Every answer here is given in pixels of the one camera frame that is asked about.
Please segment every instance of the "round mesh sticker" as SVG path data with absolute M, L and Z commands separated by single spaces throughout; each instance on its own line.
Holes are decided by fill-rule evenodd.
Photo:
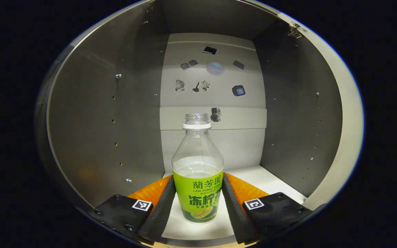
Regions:
M 219 62 L 216 61 L 211 61 L 206 65 L 206 70 L 215 76 L 221 75 L 223 74 L 223 72 L 225 72 L 225 68 L 223 67 L 223 65 Z

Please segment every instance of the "white back wall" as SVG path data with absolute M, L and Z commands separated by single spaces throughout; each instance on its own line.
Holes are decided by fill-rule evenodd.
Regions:
M 204 53 L 206 46 L 217 49 Z M 182 63 L 195 59 L 198 64 L 183 70 Z M 233 65 L 237 60 L 244 70 Z M 225 71 L 215 76 L 206 70 L 211 61 Z M 176 92 L 175 82 L 185 83 Z M 198 82 L 210 84 L 207 91 L 193 91 Z M 234 96 L 233 86 L 243 85 L 243 96 Z M 221 121 L 210 120 L 211 140 L 225 159 L 225 170 L 259 165 L 266 128 L 266 100 L 263 74 L 252 41 L 210 33 L 174 33 L 168 39 L 162 69 L 160 129 L 164 167 L 172 173 L 171 158 L 185 135 L 186 113 L 208 113 L 218 107 Z

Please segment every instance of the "black background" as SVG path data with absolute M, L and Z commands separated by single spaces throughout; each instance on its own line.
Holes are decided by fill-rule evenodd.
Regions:
M 83 217 L 42 168 L 33 136 L 41 81 L 82 31 L 132 1 L 0 2 L 0 247 L 123 247 Z M 397 1 L 266 1 L 324 38 L 353 72 L 365 108 L 359 163 L 318 217 L 277 247 L 397 246 Z

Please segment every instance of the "bottle neck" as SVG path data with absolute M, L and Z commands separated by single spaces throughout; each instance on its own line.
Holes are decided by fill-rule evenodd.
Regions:
M 201 137 L 208 136 L 208 129 L 186 129 L 186 136 Z

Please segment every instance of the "metal side wall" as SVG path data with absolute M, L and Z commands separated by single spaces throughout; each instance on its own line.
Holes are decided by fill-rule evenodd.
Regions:
M 260 165 L 310 196 L 335 158 L 342 102 L 323 56 L 274 22 L 254 39 L 266 91 L 267 126 Z
M 60 66 L 47 109 L 55 167 L 91 207 L 164 173 L 159 94 L 166 20 L 155 1 L 113 15 Z

